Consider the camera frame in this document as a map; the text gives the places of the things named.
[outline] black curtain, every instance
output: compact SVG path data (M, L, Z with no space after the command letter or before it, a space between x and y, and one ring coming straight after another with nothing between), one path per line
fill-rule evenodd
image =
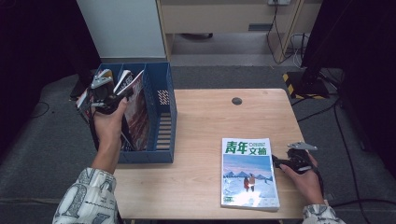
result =
M396 177L396 1L323 0L303 66L341 68L339 93L361 146Z
M90 70L99 64L76 1L0 1L0 156L7 154L45 85L74 74L88 85Z

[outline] sleeve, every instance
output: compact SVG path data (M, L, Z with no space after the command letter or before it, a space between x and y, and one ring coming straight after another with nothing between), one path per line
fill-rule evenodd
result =
M113 175L84 169L59 203L52 223L117 223L115 187Z
M304 208L303 224L345 224L335 215L334 210L325 204L311 204Z

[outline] magazine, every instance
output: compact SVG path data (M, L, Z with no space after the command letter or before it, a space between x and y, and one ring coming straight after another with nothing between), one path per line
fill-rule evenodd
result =
M128 97L127 108L124 113L123 128L121 131L122 150L145 150L149 138L149 114L146 107L146 99L143 90L142 70L137 76L129 70L125 70L114 88L113 92L120 95L125 91L133 90L133 94ZM111 75L111 71L105 69L98 74ZM91 106L93 96L85 90L76 101L76 108L83 119L89 123L91 119Z
M128 123L129 135L132 140L131 147L123 146L123 150L126 151L145 150L149 139L149 114L143 90L143 72L144 71L141 71L134 80L125 87L121 84L120 88L114 91L115 93L120 94L131 88L134 90L134 93L128 97L128 105L124 113Z
M269 138L223 138L221 206L279 209Z

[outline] hand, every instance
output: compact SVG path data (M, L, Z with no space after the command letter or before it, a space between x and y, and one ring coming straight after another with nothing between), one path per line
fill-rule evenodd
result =
M318 167L318 162L315 158L309 153L308 156L312 163ZM299 175L287 165L280 164L280 168L293 180L297 190L303 194L308 204L325 204L321 194L318 176L314 171L308 170L302 175Z
M121 135L122 116L126 110L127 100L123 98L119 107L110 115L95 112L93 116L96 135L100 142L119 139Z
M96 135L99 148L91 168L104 170L114 174L120 156L122 118L126 110L127 100L123 98L119 107L110 115L94 113Z

